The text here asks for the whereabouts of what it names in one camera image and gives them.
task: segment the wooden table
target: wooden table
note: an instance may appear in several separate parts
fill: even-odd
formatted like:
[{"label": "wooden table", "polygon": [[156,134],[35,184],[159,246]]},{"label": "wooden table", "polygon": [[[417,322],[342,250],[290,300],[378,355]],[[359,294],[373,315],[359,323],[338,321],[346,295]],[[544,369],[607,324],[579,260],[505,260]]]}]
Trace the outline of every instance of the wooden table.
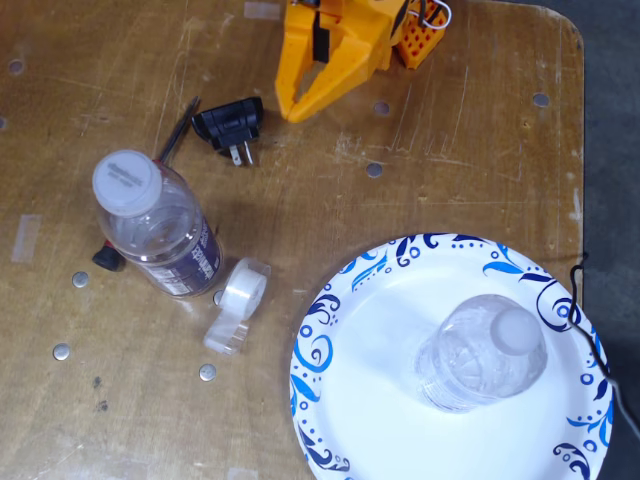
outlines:
[{"label": "wooden table", "polygon": [[[277,5],[259,9],[265,19],[230,0],[0,1],[0,477],[310,479],[288,364],[306,308],[348,259],[452,231],[508,244],[567,283],[582,249],[580,34],[543,8],[452,6],[419,70],[395,57],[289,125],[273,88]],[[10,73],[16,59],[23,71]],[[235,357],[202,345],[210,295],[173,301],[132,267],[91,263],[95,164],[122,148],[156,154],[194,95],[203,108],[261,95],[268,109],[258,167],[235,168],[193,132],[174,162],[227,265],[273,266]],[[83,289],[77,271],[89,273]],[[72,348],[64,362],[52,358],[59,342]],[[205,363],[214,382],[198,376]]]}]

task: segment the tape residue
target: tape residue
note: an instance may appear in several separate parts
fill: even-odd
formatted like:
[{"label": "tape residue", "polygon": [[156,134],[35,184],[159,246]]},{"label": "tape residue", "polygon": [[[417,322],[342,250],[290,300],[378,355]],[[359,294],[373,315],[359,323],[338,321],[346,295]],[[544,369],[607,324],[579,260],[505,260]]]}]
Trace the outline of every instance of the tape residue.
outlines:
[{"label": "tape residue", "polygon": [[244,468],[230,468],[227,473],[227,480],[259,480],[258,472]]},{"label": "tape residue", "polygon": [[42,224],[42,215],[22,215],[13,244],[11,261],[14,263],[31,263],[36,249],[38,232]]},{"label": "tape residue", "polygon": [[244,17],[260,20],[280,20],[280,4],[266,2],[244,2]]}]

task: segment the gray floor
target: gray floor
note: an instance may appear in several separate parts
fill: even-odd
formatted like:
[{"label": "gray floor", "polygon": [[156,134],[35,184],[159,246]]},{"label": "gray floor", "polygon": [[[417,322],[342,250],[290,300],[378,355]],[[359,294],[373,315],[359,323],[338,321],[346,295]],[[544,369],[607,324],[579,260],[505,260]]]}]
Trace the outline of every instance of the gray floor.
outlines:
[{"label": "gray floor", "polygon": [[[542,0],[585,44],[585,313],[640,415],[640,1]],[[599,480],[640,479],[640,441],[616,410]]]}]

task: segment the bottle label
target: bottle label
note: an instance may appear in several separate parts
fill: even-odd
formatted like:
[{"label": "bottle label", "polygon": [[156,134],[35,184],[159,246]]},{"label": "bottle label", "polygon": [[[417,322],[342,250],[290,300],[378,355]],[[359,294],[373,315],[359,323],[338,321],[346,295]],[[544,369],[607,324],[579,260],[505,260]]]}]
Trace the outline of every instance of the bottle label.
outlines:
[{"label": "bottle label", "polygon": [[220,247],[206,219],[198,243],[180,260],[162,267],[142,268],[160,288],[171,295],[187,295],[200,291],[220,268]]}]

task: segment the orange plastic part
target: orange plastic part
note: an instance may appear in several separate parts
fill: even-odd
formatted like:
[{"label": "orange plastic part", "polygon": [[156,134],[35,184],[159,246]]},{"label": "orange plastic part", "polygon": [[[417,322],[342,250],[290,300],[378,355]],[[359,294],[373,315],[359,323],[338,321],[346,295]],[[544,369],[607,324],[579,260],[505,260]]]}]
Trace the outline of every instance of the orange plastic part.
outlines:
[{"label": "orange plastic part", "polygon": [[[392,47],[398,42],[405,64],[416,68],[442,38],[444,30],[433,35],[434,38],[437,36],[435,41],[419,42],[422,43],[420,50],[408,50],[410,42],[400,47],[404,39],[409,38],[406,35],[407,23],[413,24],[409,29],[415,29],[417,23],[415,17],[406,13],[404,18],[399,17],[410,2],[322,0],[319,9],[302,3],[288,3],[276,78],[276,95],[282,116],[290,122],[301,122],[369,80],[376,69],[388,69]],[[419,8],[419,3],[410,5],[410,8],[415,9],[416,4]],[[313,28],[316,18],[318,26],[329,31],[329,62],[298,99],[302,77],[314,63]],[[443,14],[436,21],[440,18],[446,21]],[[402,23],[394,32],[396,19]]]},{"label": "orange plastic part", "polygon": [[[420,11],[419,3],[414,3],[409,7],[414,12]],[[429,18],[436,9],[436,4],[428,2],[427,4],[427,18]],[[430,23],[432,25],[444,25],[447,21],[447,16],[444,11],[433,19]],[[403,30],[403,36],[400,39],[396,48],[398,53],[402,57],[404,64],[407,68],[415,70],[420,64],[427,58],[427,55],[436,48],[436,45],[440,43],[442,37],[444,37],[445,29],[436,30],[433,28],[424,28],[418,26],[418,17],[409,15],[407,21],[405,21]]]}]

